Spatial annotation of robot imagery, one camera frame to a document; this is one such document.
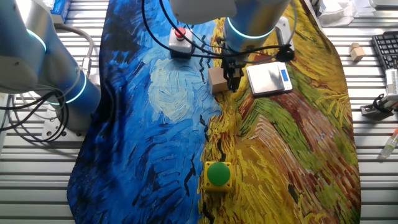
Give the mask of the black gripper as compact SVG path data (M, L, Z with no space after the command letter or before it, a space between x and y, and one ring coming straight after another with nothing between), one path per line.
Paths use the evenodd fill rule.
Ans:
M221 68L223 69L223 77L229 78L230 92L236 92L239 89L241 81L241 75L239 73L236 73L236 70L243 68L244 63L241 61L241 56L232 56L228 52L222 52L221 57Z

